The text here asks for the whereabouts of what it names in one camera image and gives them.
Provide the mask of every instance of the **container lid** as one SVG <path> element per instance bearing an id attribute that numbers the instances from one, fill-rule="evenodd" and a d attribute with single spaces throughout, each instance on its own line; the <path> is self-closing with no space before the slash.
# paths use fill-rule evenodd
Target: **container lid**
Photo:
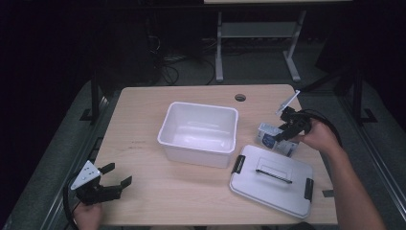
<path id="1" fill-rule="evenodd" d="M 235 163 L 233 192 L 304 219 L 313 191 L 311 166 L 275 152 L 245 146 Z"/>

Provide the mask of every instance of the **table top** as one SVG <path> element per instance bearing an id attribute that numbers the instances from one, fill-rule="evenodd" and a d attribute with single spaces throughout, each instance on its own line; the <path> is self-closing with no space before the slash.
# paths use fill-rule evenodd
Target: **table top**
<path id="1" fill-rule="evenodd" d="M 289 85 L 216 85 L 135 87 L 122 91 L 105 133 L 95 165 L 114 162 L 116 169 L 101 177 L 103 186 L 119 184 L 132 175 L 121 199 L 105 202 L 107 225 L 289 224 L 302 221 L 233 193 L 229 187 L 237 156 L 246 145 L 258 146 L 260 123 L 279 126 L 275 114 L 293 95 Z M 238 102 L 243 94 L 245 102 Z M 173 102 L 234 107 L 238 111 L 237 144 L 228 168 L 169 161 L 157 136 Z M 290 105 L 296 110 L 295 99 Z M 322 191 L 332 185 L 320 153 L 301 143 L 292 158 L 314 171 L 309 223 L 337 223 L 334 198 Z"/>

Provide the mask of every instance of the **cord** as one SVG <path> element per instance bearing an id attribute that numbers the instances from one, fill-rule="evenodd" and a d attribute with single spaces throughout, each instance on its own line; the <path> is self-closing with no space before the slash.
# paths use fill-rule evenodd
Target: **cord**
<path id="1" fill-rule="evenodd" d="M 291 114 L 291 116 L 306 116 L 307 118 L 312 118 L 312 119 L 315 119 L 315 120 L 318 120 L 318 121 L 324 123 L 334 133 L 335 137 L 337 138 L 338 144 L 340 144 L 340 146 L 343 147 L 343 143 L 341 141 L 341 137 L 340 137 L 340 134 L 339 134 L 337 128 L 326 117 L 324 117 L 324 116 L 322 117 L 322 116 L 319 116 L 319 115 L 316 115 L 316 114 L 308 113 L 308 112 L 305 112 L 303 110 L 295 112 L 295 113 Z"/>
<path id="2" fill-rule="evenodd" d="M 76 223 L 74 221 L 74 218 L 73 218 L 73 215 L 72 215 L 73 211 L 70 210 L 70 206 L 69 206 L 69 184 L 71 183 L 72 179 L 77 177 L 78 175 L 79 175 L 79 172 L 73 173 L 68 178 L 68 181 L 66 182 L 65 186 L 63 187 L 63 210 L 65 212 L 65 217 L 68 220 L 69 225 L 71 225 L 71 227 L 74 230 L 79 230 L 79 229 L 78 229 L 78 227 L 77 227 L 77 225 L 76 225 Z"/>

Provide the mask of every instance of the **plastic container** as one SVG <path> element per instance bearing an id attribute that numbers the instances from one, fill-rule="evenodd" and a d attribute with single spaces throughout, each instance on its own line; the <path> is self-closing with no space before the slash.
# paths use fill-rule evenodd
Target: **plastic container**
<path id="1" fill-rule="evenodd" d="M 227 168 L 236 148 L 237 120 L 231 107 L 172 103 L 158 142 L 169 160 Z"/>

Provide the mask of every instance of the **dark background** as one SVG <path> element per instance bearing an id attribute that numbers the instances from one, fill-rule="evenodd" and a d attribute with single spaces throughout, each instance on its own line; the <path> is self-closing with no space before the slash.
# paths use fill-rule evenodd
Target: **dark background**
<path id="1" fill-rule="evenodd" d="M 326 40 L 317 65 L 327 72 L 360 56 L 366 63 L 366 80 L 406 129 L 404 2 L 355 1 L 344 11 L 337 9 L 309 11 L 301 40 Z M 147 35 L 159 35 L 164 46 L 182 47 L 186 54 L 198 56 L 200 38 L 215 37 L 216 23 L 215 11 L 84 11 L 70 0 L 4 0 L 0 16 L 1 226 L 73 99 L 93 75 L 106 95 L 124 86 L 153 85 L 160 60 L 150 54 Z"/>

